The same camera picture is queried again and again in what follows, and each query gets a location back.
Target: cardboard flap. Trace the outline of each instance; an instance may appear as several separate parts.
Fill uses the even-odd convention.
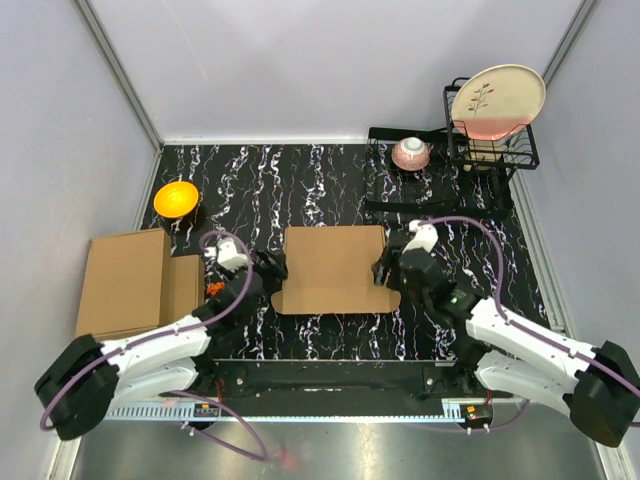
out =
[[[380,225],[288,227],[289,278],[271,297],[278,313],[388,313],[400,293],[373,284],[371,265],[385,244]]]

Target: decorative plate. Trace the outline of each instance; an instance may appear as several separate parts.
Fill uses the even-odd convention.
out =
[[[469,138],[498,140],[530,124],[546,97],[544,81],[522,65],[499,65],[475,75],[451,107],[454,126]]]

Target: ceramic bowl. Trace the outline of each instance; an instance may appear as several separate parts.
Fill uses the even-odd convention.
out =
[[[391,160],[398,168],[415,172],[429,165],[429,146],[419,138],[405,138],[393,147]]]

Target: gray wall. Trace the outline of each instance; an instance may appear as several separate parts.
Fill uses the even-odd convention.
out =
[[[445,84],[501,63],[542,71],[580,3],[89,1],[158,132],[183,143],[441,127]]]
[[[0,470],[42,478],[33,384],[71,340],[89,239],[131,229],[153,153],[69,0],[0,9]]]
[[[578,336],[640,369],[640,2],[602,2],[534,123],[523,178]],[[640,472],[640,432],[626,443]]]

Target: yellow bowl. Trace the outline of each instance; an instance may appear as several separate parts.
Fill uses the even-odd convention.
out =
[[[199,198],[193,183],[171,182],[158,190],[153,198],[153,208],[165,218],[180,218],[196,207]]]

